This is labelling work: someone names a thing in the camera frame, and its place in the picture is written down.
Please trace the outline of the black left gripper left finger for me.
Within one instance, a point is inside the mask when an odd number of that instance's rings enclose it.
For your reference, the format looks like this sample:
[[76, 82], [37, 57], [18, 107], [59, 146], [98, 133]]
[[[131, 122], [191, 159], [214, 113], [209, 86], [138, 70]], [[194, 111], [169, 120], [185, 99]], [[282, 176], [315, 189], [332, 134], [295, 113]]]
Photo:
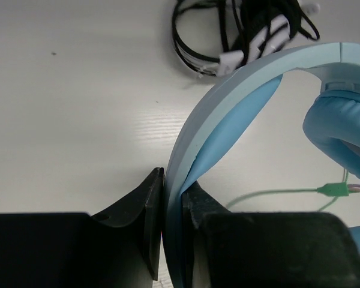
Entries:
[[164, 170], [106, 209], [0, 214], [0, 287], [151, 287]]

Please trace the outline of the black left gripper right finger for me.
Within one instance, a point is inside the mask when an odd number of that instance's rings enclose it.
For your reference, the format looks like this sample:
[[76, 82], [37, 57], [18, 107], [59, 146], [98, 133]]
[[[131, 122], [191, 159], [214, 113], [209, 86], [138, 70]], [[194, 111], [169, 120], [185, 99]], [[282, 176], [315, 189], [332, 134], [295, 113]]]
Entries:
[[360, 287], [350, 230], [325, 212], [230, 212], [199, 184], [182, 194], [187, 287]]

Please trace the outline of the light blue headphones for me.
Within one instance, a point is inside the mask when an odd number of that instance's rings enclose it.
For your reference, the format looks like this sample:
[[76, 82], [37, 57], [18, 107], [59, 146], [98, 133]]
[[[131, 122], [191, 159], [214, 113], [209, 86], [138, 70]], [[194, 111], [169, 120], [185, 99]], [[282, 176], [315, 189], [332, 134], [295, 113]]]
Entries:
[[181, 196], [235, 144], [277, 90], [283, 74], [321, 81], [303, 131], [325, 155], [360, 179], [360, 44], [323, 43], [257, 59], [213, 86], [186, 120], [167, 167], [164, 250], [172, 284], [185, 286]]

